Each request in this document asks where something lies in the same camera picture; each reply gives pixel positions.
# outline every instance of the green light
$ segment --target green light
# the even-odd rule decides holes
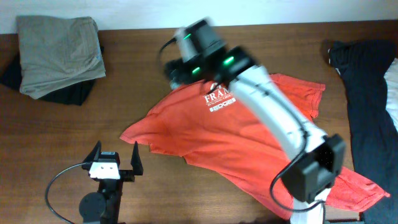
[[[200,67],[197,67],[194,70],[192,70],[192,75],[195,75],[198,72],[200,72]]]
[[[231,62],[233,62],[234,61],[234,57],[233,56],[230,56],[229,58],[227,58],[225,61],[224,61],[224,65],[229,65]]]
[[[191,34],[186,35],[186,36],[184,37],[184,40],[187,39],[187,38],[189,38],[190,36],[191,36]]]

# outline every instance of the white cloth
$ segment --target white cloth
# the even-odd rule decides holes
[[[384,74],[384,79],[387,83],[386,110],[398,130],[398,58],[394,59],[386,74]]]
[[[98,28],[90,17],[17,17],[22,83],[38,99],[52,91],[105,76]]]

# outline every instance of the black cloth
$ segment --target black cloth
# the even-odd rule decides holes
[[[398,223],[398,132],[386,111],[384,79],[395,55],[386,40],[335,42],[329,53],[346,88],[354,169],[391,194],[362,214],[367,224]]]
[[[19,91],[19,87],[22,82],[21,64],[19,63],[20,60],[20,55],[17,54],[14,60],[7,67],[3,76],[0,77],[0,83],[16,91]],[[65,105],[81,106],[90,94],[94,83],[95,80],[76,83],[59,90],[55,90],[39,99],[54,103],[62,103]]]

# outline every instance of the white background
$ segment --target white background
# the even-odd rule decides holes
[[[99,29],[181,27],[203,17],[216,26],[398,19],[398,0],[0,0],[0,34],[17,15],[91,16]]]

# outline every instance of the shirt logo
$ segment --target shirt logo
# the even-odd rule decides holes
[[[217,86],[217,83],[211,84],[210,89],[212,90]],[[229,92],[229,90],[225,87],[218,86],[213,93],[203,96],[206,100],[207,106],[209,106],[210,112],[218,111],[222,108],[225,108],[236,102],[233,97],[233,93]]]

